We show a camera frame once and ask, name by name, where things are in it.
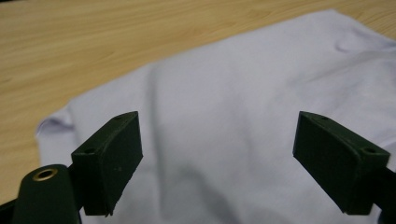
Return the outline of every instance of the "screw hole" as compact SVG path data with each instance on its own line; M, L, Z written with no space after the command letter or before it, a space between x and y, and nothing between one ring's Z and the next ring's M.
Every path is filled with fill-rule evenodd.
M95 150L96 150L95 148L90 147L90 148L85 149L85 150L84 150L84 153L85 153L85 154L92 154L92 153L95 152Z
M376 153L375 149L367 147L364 149L364 151L368 152L368 153Z
M44 181L52 178L58 173L57 169L50 168L46 170L42 170L33 176L34 181Z

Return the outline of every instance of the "wooden surface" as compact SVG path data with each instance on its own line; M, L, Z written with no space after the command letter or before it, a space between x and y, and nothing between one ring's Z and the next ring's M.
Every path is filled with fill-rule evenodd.
M0 4L0 203L39 166L38 122L71 98L145 63L327 8L396 38L395 0Z

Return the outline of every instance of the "white fabric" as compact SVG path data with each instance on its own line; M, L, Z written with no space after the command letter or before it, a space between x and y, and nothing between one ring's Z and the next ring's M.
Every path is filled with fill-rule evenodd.
M303 110L396 153L395 96L396 42L327 10L150 63L73 99L37 139L43 165L70 164L139 111L145 157L115 215L84 223L375 223L342 214L292 146Z

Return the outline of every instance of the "wrinkled cloth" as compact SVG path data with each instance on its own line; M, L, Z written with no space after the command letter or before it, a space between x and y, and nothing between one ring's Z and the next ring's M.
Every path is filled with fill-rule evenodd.
M42 164L130 111L144 158L114 216L83 223L376 223L342 214L292 148L308 111L396 153L396 42L326 10L149 63L43 120Z

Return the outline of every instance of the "wooden table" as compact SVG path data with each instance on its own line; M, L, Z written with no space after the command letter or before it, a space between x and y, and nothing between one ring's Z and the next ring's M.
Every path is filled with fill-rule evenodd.
M39 121L71 98L145 63L327 8L396 38L395 0L1 3L0 203L39 166Z

